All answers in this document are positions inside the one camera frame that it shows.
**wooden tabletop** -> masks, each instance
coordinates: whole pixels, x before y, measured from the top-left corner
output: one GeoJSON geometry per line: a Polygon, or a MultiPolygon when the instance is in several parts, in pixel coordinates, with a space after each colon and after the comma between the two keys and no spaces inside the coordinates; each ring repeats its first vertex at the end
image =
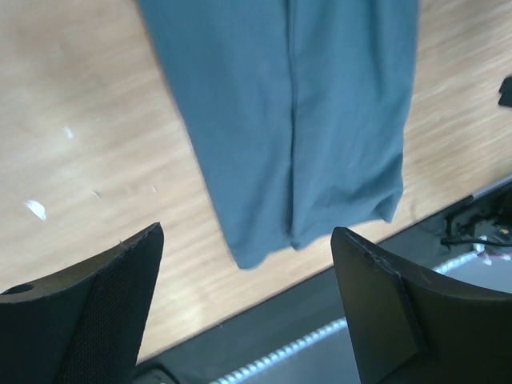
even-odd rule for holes
{"type": "MultiPolygon", "coordinates": [[[[497,106],[511,19],[509,0],[423,1],[405,195],[393,224],[359,233],[379,240],[512,172],[497,106]]],[[[0,0],[0,128],[0,291],[162,222],[141,358],[331,264],[324,238],[237,269],[131,0],[0,0]]]]}

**blue fabric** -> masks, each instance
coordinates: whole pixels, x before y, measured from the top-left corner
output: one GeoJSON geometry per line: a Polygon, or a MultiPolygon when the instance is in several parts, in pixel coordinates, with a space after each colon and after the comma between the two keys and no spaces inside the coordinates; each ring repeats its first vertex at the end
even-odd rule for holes
{"type": "Polygon", "coordinates": [[[239,267],[402,196],[417,0],[139,0],[239,267]]]}

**wood grain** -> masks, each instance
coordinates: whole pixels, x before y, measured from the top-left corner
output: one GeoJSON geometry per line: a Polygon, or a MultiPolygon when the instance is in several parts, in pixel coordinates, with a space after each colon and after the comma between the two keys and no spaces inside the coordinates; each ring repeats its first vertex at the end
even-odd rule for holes
{"type": "MultiPolygon", "coordinates": [[[[393,224],[361,234],[384,238],[512,171],[512,111],[497,107],[511,19],[507,0],[423,2],[406,192],[393,224]]],[[[160,221],[145,358],[331,264],[324,238],[236,268],[132,1],[1,0],[0,52],[0,290],[160,221]]]]}

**wire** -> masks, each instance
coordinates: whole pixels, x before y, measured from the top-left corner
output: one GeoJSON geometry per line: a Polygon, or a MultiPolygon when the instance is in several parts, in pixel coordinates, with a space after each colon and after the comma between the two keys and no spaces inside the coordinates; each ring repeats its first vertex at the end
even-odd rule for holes
{"type": "Polygon", "coordinates": [[[493,242],[481,238],[442,238],[441,244],[444,246],[459,246],[461,244],[483,244],[484,246],[498,246],[500,248],[512,247],[512,242],[493,242]]]}

